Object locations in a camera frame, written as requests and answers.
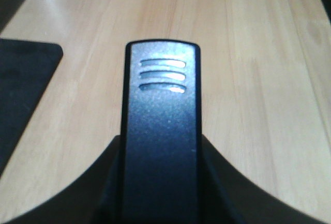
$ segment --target curved black holder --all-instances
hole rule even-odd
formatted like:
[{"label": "curved black holder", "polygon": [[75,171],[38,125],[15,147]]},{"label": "curved black holder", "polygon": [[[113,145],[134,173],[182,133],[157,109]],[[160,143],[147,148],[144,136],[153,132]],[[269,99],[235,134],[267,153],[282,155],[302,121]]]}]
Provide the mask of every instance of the curved black holder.
[{"label": "curved black holder", "polygon": [[200,49],[129,43],[121,136],[54,198],[9,222],[318,224],[241,175],[201,135]]}]

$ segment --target wooden desk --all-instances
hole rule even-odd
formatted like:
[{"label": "wooden desk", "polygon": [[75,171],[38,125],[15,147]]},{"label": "wooden desk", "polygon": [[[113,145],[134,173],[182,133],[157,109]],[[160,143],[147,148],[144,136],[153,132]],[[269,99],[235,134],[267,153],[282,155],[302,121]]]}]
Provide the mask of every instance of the wooden desk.
[{"label": "wooden desk", "polygon": [[202,50],[203,133],[249,179],[331,223],[331,27],[320,0],[26,0],[3,38],[64,57],[0,180],[0,221],[49,199],[119,134],[124,47]]}]

